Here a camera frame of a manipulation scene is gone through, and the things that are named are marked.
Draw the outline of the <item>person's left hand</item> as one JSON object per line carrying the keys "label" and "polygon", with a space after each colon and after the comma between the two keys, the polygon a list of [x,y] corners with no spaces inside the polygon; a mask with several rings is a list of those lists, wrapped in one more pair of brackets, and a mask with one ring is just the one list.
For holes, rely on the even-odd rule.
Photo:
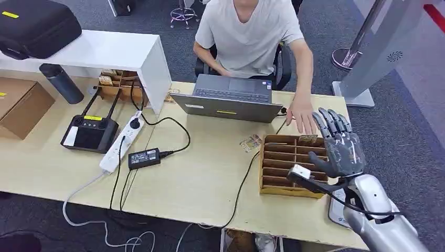
{"label": "person's left hand", "polygon": [[312,112],[313,107],[309,97],[295,96],[287,109],[285,125],[289,126],[292,121],[295,121],[300,134],[316,134],[317,126],[314,122]]}

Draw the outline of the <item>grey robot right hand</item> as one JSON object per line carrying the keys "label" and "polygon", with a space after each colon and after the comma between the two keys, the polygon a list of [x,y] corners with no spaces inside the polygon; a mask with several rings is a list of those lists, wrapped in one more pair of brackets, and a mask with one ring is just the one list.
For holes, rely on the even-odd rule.
{"label": "grey robot right hand", "polygon": [[324,140],[328,160],[321,159],[311,151],[308,153],[310,162],[332,178],[363,173],[365,155],[350,122],[342,114],[322,107],[312,116]]}

